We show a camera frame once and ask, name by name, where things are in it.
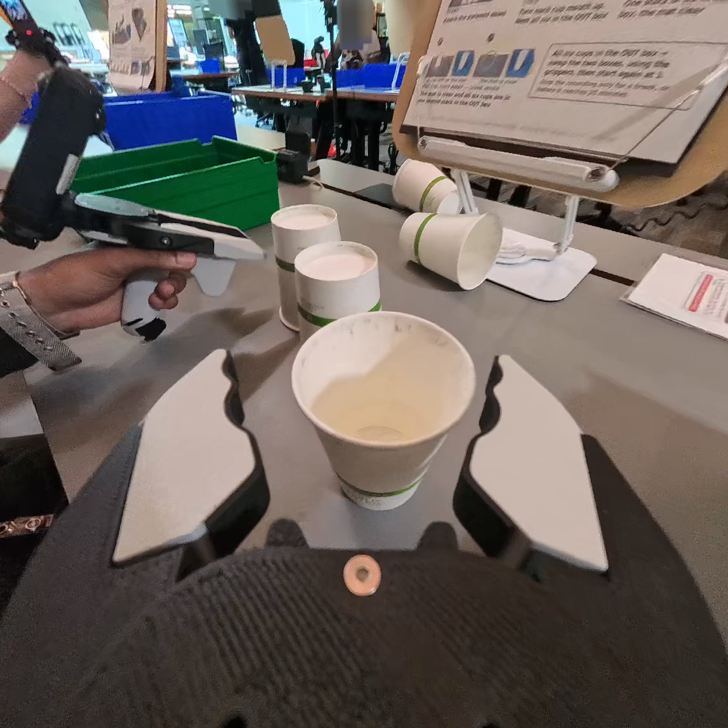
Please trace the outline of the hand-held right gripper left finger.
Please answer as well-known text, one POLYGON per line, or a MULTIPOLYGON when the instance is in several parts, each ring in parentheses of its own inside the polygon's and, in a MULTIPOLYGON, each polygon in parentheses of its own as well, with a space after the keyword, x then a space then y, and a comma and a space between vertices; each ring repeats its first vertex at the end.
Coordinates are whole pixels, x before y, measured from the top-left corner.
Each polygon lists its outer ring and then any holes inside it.
POLYGON ((265 515, 270 491, 245 428, 232 356, 215 350, 140 423, 112 563, 181 549, 181 569, 232 554, 265 515))

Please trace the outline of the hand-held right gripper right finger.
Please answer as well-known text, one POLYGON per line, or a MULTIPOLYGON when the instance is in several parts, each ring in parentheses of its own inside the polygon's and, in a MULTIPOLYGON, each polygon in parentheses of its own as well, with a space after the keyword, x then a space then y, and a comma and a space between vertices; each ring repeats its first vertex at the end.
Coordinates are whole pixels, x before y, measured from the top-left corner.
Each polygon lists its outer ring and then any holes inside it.
POLYGON ((583 433, 509 356, 496 356, 453 512, 489 558, 529 575, 551 561, 606 575, 609 561, 583 433))

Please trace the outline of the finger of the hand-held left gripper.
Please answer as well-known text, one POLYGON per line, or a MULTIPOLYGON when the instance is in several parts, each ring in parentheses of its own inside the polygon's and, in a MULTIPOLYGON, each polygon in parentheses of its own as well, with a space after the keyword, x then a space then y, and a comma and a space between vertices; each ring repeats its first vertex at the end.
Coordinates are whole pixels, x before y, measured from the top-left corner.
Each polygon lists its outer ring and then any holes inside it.
POLYGON ((236 265, 258 261, 264 251, 235 226, 204 219, 157 219, 161 234, 171 241, 171 249, 194 253, 191 270, 206 296, 221 296, 228 287, 236 265))
POLYGON ((198 236, 245 236, 236 226, 179 213, 157 210, 104 195, 73 195, 74 221, 88 230, 111 232, 122 223, 157 227, 198 236))

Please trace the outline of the person's left hand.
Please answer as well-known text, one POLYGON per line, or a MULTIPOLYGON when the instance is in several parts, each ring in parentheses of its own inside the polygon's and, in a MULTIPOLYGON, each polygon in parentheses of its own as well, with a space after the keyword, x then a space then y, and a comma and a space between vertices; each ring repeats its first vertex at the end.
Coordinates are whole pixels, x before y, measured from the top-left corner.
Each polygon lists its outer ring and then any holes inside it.
POLYGON ((150 307, 173 309, 196 262, 190 252, 108 246, 21 271, 16 280, 41 318, 62 333, 75 333, 118 323, 127 280, 148 268, 163 272, 150 307))

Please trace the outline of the green plastic bin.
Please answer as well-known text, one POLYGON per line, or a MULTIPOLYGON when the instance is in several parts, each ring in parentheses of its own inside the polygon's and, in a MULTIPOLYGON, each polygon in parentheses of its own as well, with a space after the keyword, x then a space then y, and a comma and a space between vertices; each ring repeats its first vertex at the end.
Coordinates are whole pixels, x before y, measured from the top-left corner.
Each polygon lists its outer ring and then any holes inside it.
POLYGON ((247 231, 279 209, 277 156, 218 136, 116 151, 82 159, 71 190, 247 231))

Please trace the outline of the black power box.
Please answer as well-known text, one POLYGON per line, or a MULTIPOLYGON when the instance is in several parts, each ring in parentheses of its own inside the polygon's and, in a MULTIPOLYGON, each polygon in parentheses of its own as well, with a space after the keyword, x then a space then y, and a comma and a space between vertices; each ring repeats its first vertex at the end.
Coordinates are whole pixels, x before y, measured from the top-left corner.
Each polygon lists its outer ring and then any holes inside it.
POLYGON ((299 184, 309 175, 309 158, 307 154, 281 149, 276 156, 279 181, 287 184, 299 184))

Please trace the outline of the blue plastic bin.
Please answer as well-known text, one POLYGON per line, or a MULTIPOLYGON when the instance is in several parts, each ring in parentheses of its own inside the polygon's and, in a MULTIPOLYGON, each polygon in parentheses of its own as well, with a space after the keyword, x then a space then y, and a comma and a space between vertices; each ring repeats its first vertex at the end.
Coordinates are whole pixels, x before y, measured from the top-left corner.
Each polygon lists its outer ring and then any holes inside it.
POLYGON ((202 90, 194 96, 151 93, 105 98, 105 132, 116 151, 214 137, 237 140, 230 95, 202 90))

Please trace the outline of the wooden document stand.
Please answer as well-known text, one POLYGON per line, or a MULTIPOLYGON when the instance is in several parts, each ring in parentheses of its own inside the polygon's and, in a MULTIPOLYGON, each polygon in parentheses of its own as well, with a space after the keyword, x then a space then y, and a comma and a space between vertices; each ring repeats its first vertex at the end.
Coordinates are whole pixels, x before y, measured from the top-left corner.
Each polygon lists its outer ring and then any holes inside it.
POLYGON ((109 1, 108 80, 118 94, 158 93, 167 84, 166 1, 109 1))
POLYGON ((441 3, 418 5, 411 57, 395 113, 395 136, 401 149, 411 158, 450 169, 466 215, 479 214, 469 174, 545 189, 566 200, 563 231, 557 242, 539 240, 534 235, 516 232, 509 223, 501 223, 502 245, 487 281, 538 301, 561 301, 596 266, 594 256, 571 247, 581 199, 626 208, 665 205, 693 193, 726 170, 726 89, 692 145, 674 166, 405 128, 404 117, 425 66, 424 54, 441 3))

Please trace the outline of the silver mesh wristwatch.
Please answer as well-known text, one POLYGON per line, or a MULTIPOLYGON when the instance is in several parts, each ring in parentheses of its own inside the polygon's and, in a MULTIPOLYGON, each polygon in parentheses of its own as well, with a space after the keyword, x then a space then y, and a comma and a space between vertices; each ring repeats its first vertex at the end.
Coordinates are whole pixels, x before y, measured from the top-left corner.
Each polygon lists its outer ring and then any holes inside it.
POLYGON ((65 344, 72 334, 55 330, 29 303, 17 281, 17 272, 1 276, 1 329, 22 350, 52 371, 63 371, 81 363, 65 344))

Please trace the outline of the person's dark clothing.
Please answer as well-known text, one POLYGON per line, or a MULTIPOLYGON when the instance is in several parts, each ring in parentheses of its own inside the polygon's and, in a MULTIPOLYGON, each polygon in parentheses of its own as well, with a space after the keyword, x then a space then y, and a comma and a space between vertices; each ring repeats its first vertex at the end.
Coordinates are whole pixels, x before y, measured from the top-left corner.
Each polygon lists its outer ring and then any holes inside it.
POLYGON ((68 497, 43 435, 1 440, 1 611, 68 497))

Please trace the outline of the laminated paper sheet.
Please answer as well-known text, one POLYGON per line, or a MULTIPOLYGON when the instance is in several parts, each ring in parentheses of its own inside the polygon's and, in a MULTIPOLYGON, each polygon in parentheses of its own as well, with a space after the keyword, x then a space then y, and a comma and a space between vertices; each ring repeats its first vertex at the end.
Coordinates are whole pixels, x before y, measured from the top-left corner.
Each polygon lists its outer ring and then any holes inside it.
POLYGON ((727 340, 726 269, 662 254, 621 301, 727 340))

